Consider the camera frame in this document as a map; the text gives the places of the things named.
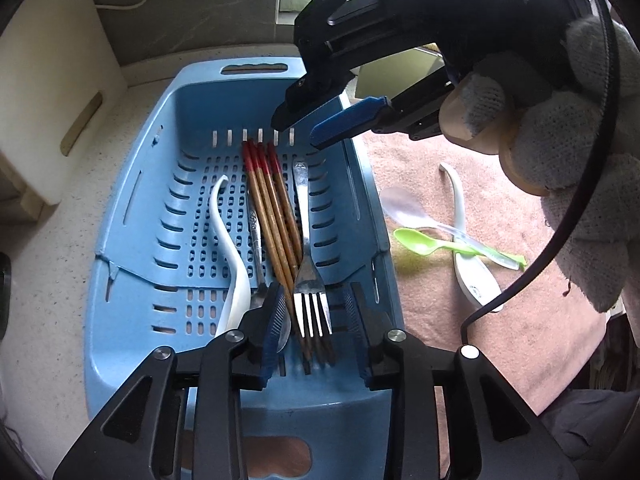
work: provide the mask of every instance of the dark fabric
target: dark fabric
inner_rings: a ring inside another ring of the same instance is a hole
[[[567,390],[540,420],[583,479],[616,448],[639,399],[640,391]]]

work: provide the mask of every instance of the white cable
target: white cable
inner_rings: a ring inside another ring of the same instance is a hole
[[[143,6],[146,3],[147,0],[141,0],[140,2],[134,4],[134,5],[96,5],[95,8],[96,9],[107,9],[107,10],[133,10],[133,9],[137,9],[138,7]]]

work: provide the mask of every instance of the green object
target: green object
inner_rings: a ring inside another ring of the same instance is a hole
[[[420,254],[420,256],[429,256],[429,254],[437,251],[438,249],[447,249],[449,251],[456,251],[461,254],[479,255],[481,253],[476,251],[473,247],[460,242],[449,242],[446,240],[438,240],[437,238],[431,238],[423,232],[416,229],[399,228],[394,231],[394,236],[404,247],[411,252]],[[502,253],[508,258],[516,260],[521,266],[526,267],[527,261],[521,254],[509,254]]]

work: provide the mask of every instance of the spoon handle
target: spoon handle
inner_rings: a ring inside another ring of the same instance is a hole
[[[506,267],[507,269],[513,269],[513,270],[518,270],[520,268],[520,263],[518,263],[516,260],[513,260],[512,258],[509,258],[504,254],[499,253],[498,251],[496,251],[495,249],[492,249],[491,247],[487,247],[483,243],[480,243],[478,240],[475,240],[471,236],[467,235],[466,233],[463,233],[462,231],[460,231],[459,229],[456,229],[455,227],[451,227],[449,225],[436,222],[435,228],[455,236],[460,241],[470,245],[475,250],[477,250],[480,254],[484,254],[484,256],[486,256],[492,262],[495,262],[500,266]]]

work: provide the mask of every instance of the fork handle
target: fork handle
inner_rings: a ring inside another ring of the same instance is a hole
[[[303,160],[297,160],[293,164],[293,181],[298,193],[298,205],[300,206],[300,223],[302,224],[302,252],[311,254],[311,236],[309,223],[309,168]]]

